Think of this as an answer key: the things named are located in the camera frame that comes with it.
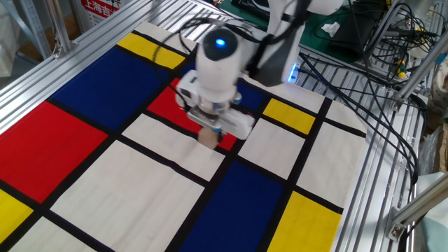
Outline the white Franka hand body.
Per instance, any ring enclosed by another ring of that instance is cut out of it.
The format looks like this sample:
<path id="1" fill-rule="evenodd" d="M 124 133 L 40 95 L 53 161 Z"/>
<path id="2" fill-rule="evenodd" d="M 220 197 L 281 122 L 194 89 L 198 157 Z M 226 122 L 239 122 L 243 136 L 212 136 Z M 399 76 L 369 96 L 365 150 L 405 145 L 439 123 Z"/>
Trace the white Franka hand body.
<path id="1" fill-rule="evenodd" d="M 199 82 L 196 70 L 190 70 L 176 86 L 176 103 L 186 112 L 187 118 L 194 123 L 218 134 L 231 134 L 245 140 L 251 133 L 255 119 L 244 114 L 231 105 L 238 105 L 242 95 L 236 87 L 231 87 L 233 97 L 222 103 L 213 103 L 210 98 L 217 97 L 217 89 L 201 96 L 204 85 Z"/>

